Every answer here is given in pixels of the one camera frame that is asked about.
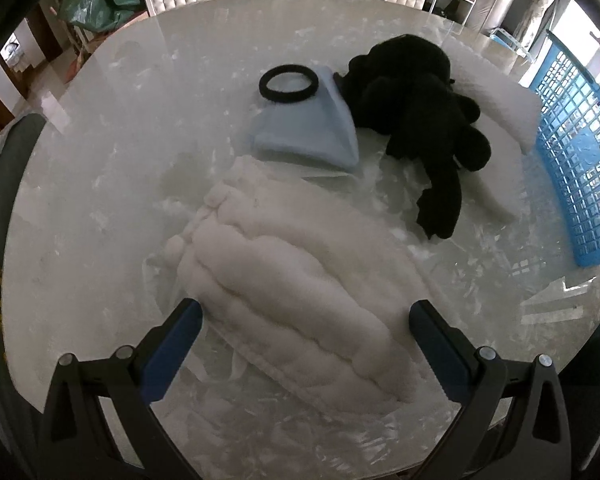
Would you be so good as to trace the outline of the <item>white foam pad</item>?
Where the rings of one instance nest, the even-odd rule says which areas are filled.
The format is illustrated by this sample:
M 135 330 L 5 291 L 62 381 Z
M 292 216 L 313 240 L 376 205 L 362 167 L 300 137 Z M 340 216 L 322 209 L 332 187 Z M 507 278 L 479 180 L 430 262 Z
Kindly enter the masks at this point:
M 442 50 L 451 62 L 454 89 L 475 100 L 480 110 L 499 124 L 528 153 L 541 121 L 541 99 L 460 40 L 448 37 Z

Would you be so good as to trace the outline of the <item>blue plastic basket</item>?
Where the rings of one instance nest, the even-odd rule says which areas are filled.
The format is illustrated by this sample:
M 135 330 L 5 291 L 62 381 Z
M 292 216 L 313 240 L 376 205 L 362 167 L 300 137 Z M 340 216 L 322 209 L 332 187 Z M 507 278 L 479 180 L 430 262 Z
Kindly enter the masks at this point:
M 600 85 L 552 32 L 530 89 L 541 100 L 536 136 L 578 266 L 600 264 Z

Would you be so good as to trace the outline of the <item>white sponge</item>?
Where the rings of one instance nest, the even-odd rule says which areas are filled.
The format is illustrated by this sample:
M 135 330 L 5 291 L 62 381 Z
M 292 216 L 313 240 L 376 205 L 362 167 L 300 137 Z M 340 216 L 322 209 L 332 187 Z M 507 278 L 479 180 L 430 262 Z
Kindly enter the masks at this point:
M 463 188 L 503 222 L 512 222 L 522 213 L 524 170 L 519 143 L 488 115 L 475 127 L 489 140 L 491 157 L 481 170 L 468 172 L 460 180 Z

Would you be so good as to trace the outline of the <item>white ribbed fluffy cloth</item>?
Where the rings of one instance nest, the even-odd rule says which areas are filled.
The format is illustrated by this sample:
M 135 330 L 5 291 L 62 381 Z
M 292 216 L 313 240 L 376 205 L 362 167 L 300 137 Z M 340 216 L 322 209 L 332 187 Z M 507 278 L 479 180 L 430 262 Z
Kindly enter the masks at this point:
M 346 416 L 419 399 L 407 318 L 434 291 L 343 198 L 240 156 L 161 255 L 219 335 L 304 402 Z

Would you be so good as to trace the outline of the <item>green plastic bag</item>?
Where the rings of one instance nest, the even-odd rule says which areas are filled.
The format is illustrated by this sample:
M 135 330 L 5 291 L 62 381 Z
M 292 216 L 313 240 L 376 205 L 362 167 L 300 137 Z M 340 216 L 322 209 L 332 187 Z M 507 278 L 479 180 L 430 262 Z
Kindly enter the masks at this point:
M 67 24 L 98 34 L 113 32 L 144 11 L 144 0 L 62 0 L 58 16 Z

